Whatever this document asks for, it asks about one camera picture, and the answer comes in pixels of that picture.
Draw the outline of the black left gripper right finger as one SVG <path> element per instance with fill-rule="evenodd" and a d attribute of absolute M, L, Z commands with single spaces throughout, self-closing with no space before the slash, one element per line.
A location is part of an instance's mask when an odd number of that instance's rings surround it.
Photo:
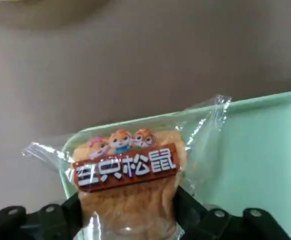
<path fill-rule="evenodd" d="M 290 240 L 276 219 L 260 208 L 246 208 L 242 216 L 224 209 L 206 209 L 183 188 L 173 198 L 176 222 L 184 230 L 182 240 Z"/>

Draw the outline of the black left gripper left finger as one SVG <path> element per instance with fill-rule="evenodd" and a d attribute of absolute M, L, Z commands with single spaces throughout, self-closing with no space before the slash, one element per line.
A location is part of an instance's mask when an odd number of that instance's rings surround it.
<path fill-rule="evenodd" d="M 73 240 L 82 228 L 78 193 L 32 213 L 20 205 L 0 210 L 0 240 Z"/>

